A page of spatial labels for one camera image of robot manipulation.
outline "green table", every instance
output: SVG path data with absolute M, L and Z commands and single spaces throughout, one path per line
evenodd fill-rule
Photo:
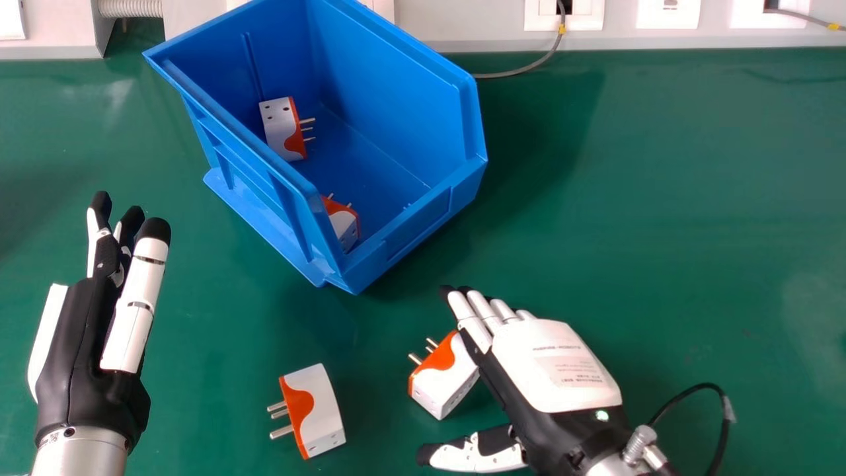
M 116 33 L 105 61 L 0 65 L 0 474 L 28 471 L 26 363 L 51 282 L 85 272 L 109 190 L 173 225 L 129 474 L 423 474 L 423 442 L 503 423 L 482 388 L 436 422 L 406 395 L 437 285 L 566 319 L 644 422 L 713 380 L 738 414 L 723 474 L 838 473 L 846 446 L 846 50 L 562 53 L 480 84 L 476 202 L 363 296 L 311 287 L 201 181 L 178 95 Z M 473 55 L 473 70 L 533 55 Z M 326 364 L 349 443 L 271 442 L 277 376 Z M 685 474 L 711 458 L 713 395 L 659 428 Z

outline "plug pin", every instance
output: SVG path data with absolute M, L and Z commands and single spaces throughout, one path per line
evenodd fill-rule
M 294 426 L 293 425 L 288 425 L 288 426 L 286 426 L 284 428 L 280 428 L 280 429 L 274 429 L 272 432 L 270 432 L 270 439 L 271 440 L 278 440 L 279 438 L 282 438 L 286 434 L 290 434 L 290 433 L 293 433 L 293 432 L 294 432 Z
M 285 408 L 284 410 L 279 410 L 276 413 L 271 413 L 270 419 L 271 420 L 278 420 L 278 419 L 284 417 L 287 414 L 288 414 L 288 409 Z
M 288 408 L 288 404 L 285 401 L 280 401 L 279 403 L 274 403 L 267 408 L 268 413 L 278 412 L 283 408 Z

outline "black plug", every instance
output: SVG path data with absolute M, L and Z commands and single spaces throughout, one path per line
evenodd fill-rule
M 572 15 L 573 14 L 573 0 L 563 0 L 562 3 L 564 4 L 564 13 L 566 13 L 568 15 Z M 558 2 L 556 2 L 555 13 L 559 14 L 559 15 L 561 14 L 561 5 L 558 5 Z

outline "blue bin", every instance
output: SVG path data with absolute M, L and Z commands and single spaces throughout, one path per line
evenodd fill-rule
M 257 0 L 145 56 L 182 94 L 206 184 L 315 286 L 362 292 L 475 198 L 475 81 L 355 0 Z M 317 119 L 296 163 L 265 143 L 258 110 L 286 96 Z M 349 253 L 329 193 L 360 217 Z

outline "robotic hand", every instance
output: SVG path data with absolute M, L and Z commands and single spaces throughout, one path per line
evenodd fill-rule
M 471 288 L 443 286 L 464 347 L 510 424 L 441 444 L 423 445 L 421 466 L 454 472 L 498 473 L 530 468 L 538 474 L 635 476 L 677 474 L 656 445 L 651 426 L 634 432 L 617 383 L 567 324 L 514 312 Z M 716 474 L 733 413 L 714 384 L 700 384 L 670 401 L 650 422 L 690 393 L 708 388 L 723 403 Z
M 87 212 L 87 277 L 53 285 L 27 379 L 38 404 L 32 476 L 124 474 L 147 426 L 144 348 L 162 285 L 170 226 L 131 207 L 112 232 L 112 201 Z

